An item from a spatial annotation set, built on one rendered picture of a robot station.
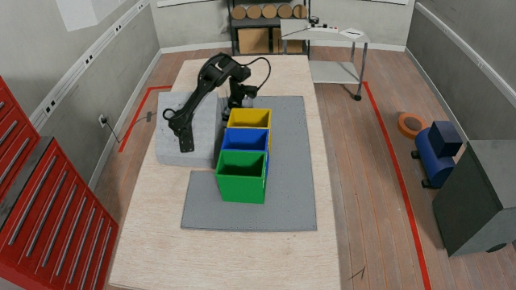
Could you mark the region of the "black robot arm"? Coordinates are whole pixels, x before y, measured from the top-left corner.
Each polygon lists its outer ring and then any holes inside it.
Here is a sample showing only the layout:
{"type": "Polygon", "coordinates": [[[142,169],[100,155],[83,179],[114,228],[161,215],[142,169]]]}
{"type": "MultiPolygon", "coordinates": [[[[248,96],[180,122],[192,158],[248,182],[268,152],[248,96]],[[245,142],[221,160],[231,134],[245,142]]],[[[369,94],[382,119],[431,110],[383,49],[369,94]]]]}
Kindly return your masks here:
{"type": "Polygon", "coordinates": [[[241,87],[239,90],[234,90],[235,99],[242,99],[244,93],[251,99],[254,99],[257,96],[257,86],[241,84],[244,78],[244,81],[246,81],[252,75],[251,69],[248,66],[240,68],[239,65],[237,67],[236,65],[238,65],[236,62],[227,57],[223,58],[223,56],[216,57],[211,62],[209,62],[208,65],[202,70],[198,95],[194,98],[194,94],[198,89],[197,87],[183,108],[181,110],[177,110],[176,115],[171,117],[174,118],[179,116],[181,112],[185,111],[185,113],[180,118],[169,121],[168,124],[168,127],[173,131],[174,134],[176,133],[175,135],[179,138],[181,153],[192,152],[195,150],[192,129],[193,117],[206,97],[216,87],[220,87],[229,76],[229,85],[231,89],[239,89],[241,87]],[[218,68],[215,66],[217,62],[218,68]]]}

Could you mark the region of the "green bin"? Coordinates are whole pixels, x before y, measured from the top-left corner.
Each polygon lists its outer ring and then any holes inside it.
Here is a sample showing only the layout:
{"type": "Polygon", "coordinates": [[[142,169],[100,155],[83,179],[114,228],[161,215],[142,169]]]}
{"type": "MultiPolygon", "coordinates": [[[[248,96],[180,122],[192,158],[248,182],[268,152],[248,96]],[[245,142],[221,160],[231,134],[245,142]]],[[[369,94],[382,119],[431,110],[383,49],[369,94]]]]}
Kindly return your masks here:
{"type": "Polygon", "coordinates": [[[217,177],[223,201],[264,204],[266,154],[262,151],[220,151],[214,177],[217,177]]]}

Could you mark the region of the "blue open-top bin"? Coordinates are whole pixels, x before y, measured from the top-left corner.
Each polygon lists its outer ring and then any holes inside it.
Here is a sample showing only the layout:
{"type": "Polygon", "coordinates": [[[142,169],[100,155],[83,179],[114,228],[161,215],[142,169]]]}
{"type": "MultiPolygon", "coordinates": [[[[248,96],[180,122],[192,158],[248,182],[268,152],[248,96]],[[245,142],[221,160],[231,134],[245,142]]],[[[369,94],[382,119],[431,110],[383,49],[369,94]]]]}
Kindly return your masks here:
{"type": "Polygon", "coordinates": [[[231,128],[226,129],[221,150],[262,151],[266,154],[266,177],[268,175],[268,133],[269,129],[231,128]]]}

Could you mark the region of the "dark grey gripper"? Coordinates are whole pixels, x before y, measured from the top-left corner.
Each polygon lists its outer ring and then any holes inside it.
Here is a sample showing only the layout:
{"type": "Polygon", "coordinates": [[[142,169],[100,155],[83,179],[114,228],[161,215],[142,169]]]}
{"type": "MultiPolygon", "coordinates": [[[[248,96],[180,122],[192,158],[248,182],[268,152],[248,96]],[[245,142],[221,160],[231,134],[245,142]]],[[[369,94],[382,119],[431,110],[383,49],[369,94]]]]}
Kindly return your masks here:
{"type": "MultiPolygon", "coordinates": [[[[239,88],[239,89],[240,89],[240,88],[239,88]]],[[[237,103],[242,104],[242,100],[244,99],[245,94],[243,95],[243,98],[242,98],[242,99],[235,99],[235,93],[234,93],[234,90],[239,90],[239,89],[231,89],[231,88],[230,88],[231,95],[230,95],[230,97],[228,98],[228,104],[227,104],[227,107],[228,107],[230,110],[232,109],[232,107],[235,107],[235,108],[241,108],[241,105],[237,105],[236,103],[232,103],[232,102],[237,102],[237,103]]]]}

